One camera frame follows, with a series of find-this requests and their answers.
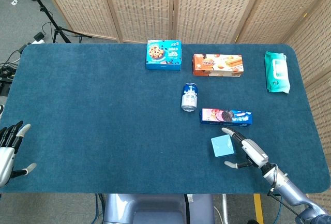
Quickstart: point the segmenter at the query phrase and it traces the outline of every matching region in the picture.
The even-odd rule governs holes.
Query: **blue table mat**
[[[290,93],[268,93],[264,54],[287,56]],[[241,54],[240,78],[195,77],[195,53]],[[31,123],[14,169],[37,168],[3,192],[253,193],[269,185],[254,167],[234,170],[244,152],[216,158],[218,125],[201,108],[247,110],[236,127],[304,192],[329,187],[329,172],[294,51],[285,44],[184,44],[181,71],[145,69],[145,44],[28,46],[1,126]],[[185,83],[198,85],[198,109],[180,108]]]

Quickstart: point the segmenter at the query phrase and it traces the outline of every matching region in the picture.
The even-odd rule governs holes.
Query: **sticky note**
[[[212,145],[213,145],[215,157],[220,157],[235,153],[235,148],[231,141],[230,135],[223,135],[212,138]]]

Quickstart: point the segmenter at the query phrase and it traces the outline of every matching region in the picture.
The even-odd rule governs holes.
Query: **drink can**
[[[187,83],[183,87],[182,109],[192,112],[197,108],[198,87],[195,83]]]

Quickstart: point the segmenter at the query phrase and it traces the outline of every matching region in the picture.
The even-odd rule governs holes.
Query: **biscuit box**
[[[180,40],[149,40],[146,68],[150,70],[180,70],[182,42]]]
[[[214,77],[240,77],[244,72],[241,55],[195,54],[193,75]]]
[[[200,123],[246,127],[253,124],[253,114],[248,111],[202,109]]]

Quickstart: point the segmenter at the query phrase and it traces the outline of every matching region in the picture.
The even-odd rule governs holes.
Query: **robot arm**
[[[308,205],[308,208],[296,217],[295,221],[297,224],[316,223],[314,222],[316,217],[320,216],[319,218],[321,218],[322,215],[329,215],[328,212],[303,194],[277,165],[269,163],[267,154],[254,141],[246,139],[241,133],[229,127],[223,127],[222,131],[233,138],[244,150],[247,158],[247,161],[244,163],[237,164],[225,161],[225,165],[235,169],[253,165],[261,169],[263,177],[270,183],[269,195],[273,196],[273,191],[276,190],[291,206]]]
[[[32,163],[22,170],[13,170],[18,149],[25,133],[31,126],[27,124],[19,130],[22,125],[23,121],[20,121],[16,125],[9,128],[4,127],[0,130],[0,188],[4,187],[11,178],[28,175],[37,166],[36,163]]]

